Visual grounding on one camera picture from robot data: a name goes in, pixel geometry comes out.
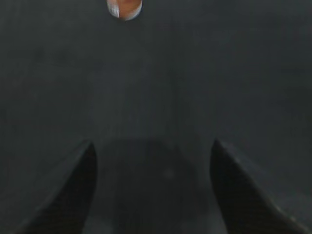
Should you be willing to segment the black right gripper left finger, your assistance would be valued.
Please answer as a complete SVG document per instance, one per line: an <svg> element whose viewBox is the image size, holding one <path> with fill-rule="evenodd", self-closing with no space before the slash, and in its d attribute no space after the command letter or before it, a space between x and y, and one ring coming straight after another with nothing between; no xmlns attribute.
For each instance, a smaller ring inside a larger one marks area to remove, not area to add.
<svg viewBox="0 0 312 234"><path fill-rule="evenodd" d="M80 234L98 178L93 143L84 140L35 185L13 198L14 234Z"/></svg>

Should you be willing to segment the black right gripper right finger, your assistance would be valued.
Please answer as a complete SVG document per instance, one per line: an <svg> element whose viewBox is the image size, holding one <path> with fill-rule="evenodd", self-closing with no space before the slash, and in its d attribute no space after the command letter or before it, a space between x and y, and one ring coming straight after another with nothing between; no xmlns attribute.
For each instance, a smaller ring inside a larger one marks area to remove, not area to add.
<svg viewBox="0 0 312 234"><path fill-rule="evenodd" d="M252 162L233 144L215 139L212 188L230 234L308 234L310 198Z"/></svg>

